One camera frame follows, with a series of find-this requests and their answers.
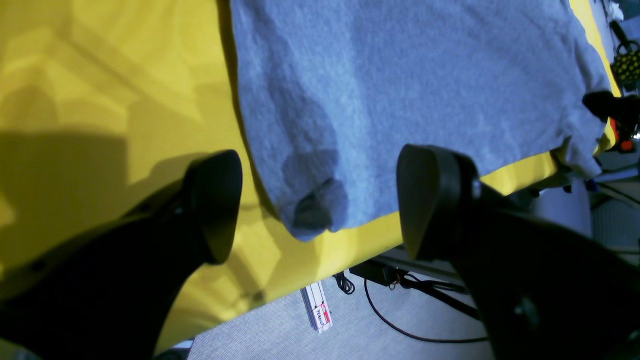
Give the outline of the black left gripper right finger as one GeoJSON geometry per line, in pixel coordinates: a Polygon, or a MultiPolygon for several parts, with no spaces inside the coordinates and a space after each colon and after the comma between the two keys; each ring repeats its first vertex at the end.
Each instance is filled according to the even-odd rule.
{"type": "Polygon", "coordinates": [[[397,198],[409,257],[452,265],[497,360],[639,358],[637,266],[518,208],[439,146],[403,146],[397,198]]]}

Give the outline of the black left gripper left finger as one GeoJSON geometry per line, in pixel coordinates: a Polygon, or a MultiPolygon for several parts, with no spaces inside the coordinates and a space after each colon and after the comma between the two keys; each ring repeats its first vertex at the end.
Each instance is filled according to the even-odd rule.
{"type": "Polygon", "coordinates": [[[122,217],[19,266],[1,284],[1,337],[42,360],[151,360],[186,280],[233,249],[242,161],[222,150],[122,217]]]}

